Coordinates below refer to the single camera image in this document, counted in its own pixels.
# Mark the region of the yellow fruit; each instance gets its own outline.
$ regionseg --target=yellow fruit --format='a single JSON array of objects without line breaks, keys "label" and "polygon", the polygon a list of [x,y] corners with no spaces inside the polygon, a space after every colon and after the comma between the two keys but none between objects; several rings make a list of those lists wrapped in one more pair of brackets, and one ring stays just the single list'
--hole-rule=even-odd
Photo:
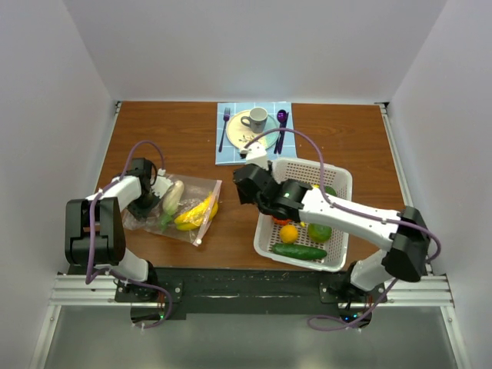
[{"label": "yellow fruit", "polygon": [[[212,210],[210,211],[210,216],[208,217],[208,221],[211,221],[214,218],[214,216],[217,214],[217,210],[218,210],[218,204],[216,202],[216,203],[214,203],[214,206],[212,207]],[[200,227],[201,224],[203,223],[203,219],[204,219],[204,217],[201,217],[200,219],[198,219],[197,221],[194,221],[193,223],[176,224],[176,229],[178,229],[179,231],[191,231],[192,229],[196,229],[196,228]]]},{"label": "yellow fruit", "polygon": [[175,224],[180,223],[195,223],[199,218],[203,218],[203,214],[207,211],[210,201],[212,200],[212,195],[210,194],[206,199],[204,199],[200,204],[186,211],[175,219]]},{"label": "yellow fruit", "polygon": [[285,225],[280,230],[280,239],[285,244],[293,244],[299,237],[298,229],[292,225]]}]

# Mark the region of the plate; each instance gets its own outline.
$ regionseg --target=plate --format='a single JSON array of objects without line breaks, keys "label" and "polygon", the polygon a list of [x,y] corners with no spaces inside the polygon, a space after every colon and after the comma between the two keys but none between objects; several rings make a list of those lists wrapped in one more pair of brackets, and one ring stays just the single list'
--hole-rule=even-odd
[{"label": "plate", "polygon": [[[261,134],[254,133],[249,127],[246,127],[241,123],[241,117],[249,116],[249,112],[249,110],[241,111],[233,116],[228,122],[228,127],[226,128],[228,139],[236,148],[244,147],[249,141]],[[279,123],[277,120],[271,115],[268,115],[264,130],[268,131],[269,129],[278,127]],[[280,132],[278,131],[272,132],[260,138],[258,141],[263,144],[264,148],[269,148],[277,141],[279,133]]]}]

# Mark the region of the plastic bag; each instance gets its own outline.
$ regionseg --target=plastic bag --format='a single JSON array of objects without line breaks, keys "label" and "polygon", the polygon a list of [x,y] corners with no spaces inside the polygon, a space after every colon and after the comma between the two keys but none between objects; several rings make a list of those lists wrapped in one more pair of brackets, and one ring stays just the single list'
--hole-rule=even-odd
[{"label": "plastic bag", "polygon": [[[173,185],[158,205],[152,209],[150,215],[138,221],[128,211],[125,211],[123,227],[131,230],[141,228],[147,232],[199,246],[210,226],[211,219],[218,211],[218,197],[222,181],[188,177],[187,175],[169,175],[168,179],[173,181]],[[179,201],[176,201],[180,192],[176,186],[181,186],[179,181],[184,186]]]}]

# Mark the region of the mug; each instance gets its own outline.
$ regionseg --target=mug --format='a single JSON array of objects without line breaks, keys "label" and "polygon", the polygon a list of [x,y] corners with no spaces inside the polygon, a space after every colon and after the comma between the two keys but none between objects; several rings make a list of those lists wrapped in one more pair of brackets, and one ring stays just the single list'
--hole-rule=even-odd
[{"label": "mug", "polygon": [[241,117],[241,123],[254,133],[262,133],[267,124],[268,112],[263,108],[252,108],[249,117]]}]

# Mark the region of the blue placemat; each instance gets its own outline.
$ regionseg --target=blue placemat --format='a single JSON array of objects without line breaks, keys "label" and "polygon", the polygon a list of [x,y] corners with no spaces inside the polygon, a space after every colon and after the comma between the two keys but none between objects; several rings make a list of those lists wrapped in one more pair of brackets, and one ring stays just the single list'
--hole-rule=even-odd
[{"label": "blue placemat", "polygon": [[[215,164],[216,165],[237,165],[246,162],[245,159],[239,157],[239,150],[230,143],[227,133],[224,135],[224,144],[222,152],[218,152],[218,146],[221,143],[222,129],[224,128],[224,110],[231,109],[231,118],[240,111],[251,110],[254,107],[260,106],[268,111],[268,114],[277,119],[277,112],[281,109],[289,111],[289,119],[287,120],[287,128],[294,128],[292,117],[292,106],[290,102],[225,102],[217,104],[217,138],[215,142]],[[282,146],[282,154],[274,154],[275,145],[267,149],[268,159],[274,160],[281,157],[296,158],[298,156],[295,149],[294,134],[286,132],[284,144]]]}]

